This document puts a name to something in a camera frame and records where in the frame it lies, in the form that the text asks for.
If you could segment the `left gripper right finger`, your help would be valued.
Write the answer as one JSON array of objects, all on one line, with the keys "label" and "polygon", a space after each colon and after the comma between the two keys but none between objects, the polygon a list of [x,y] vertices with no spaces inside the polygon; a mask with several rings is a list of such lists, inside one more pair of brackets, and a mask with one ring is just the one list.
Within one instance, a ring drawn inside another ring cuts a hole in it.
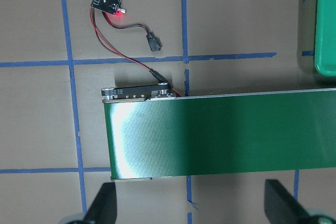
[{"label": "left gripper right finger", "polygon": [[264,212],[269,223],[335,223],[328,215],[309,213],[277,179],[265,180]]}]

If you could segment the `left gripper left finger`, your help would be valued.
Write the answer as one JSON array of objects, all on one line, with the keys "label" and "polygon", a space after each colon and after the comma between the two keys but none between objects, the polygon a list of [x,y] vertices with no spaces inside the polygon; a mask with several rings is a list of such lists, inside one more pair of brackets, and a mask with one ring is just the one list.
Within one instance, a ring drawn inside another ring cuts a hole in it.
[{"label": "left gripper left finger", "polygon": [[64,217],[60,223],[116,223],[117,191],[113,182],[103,183],[85,214]]}]

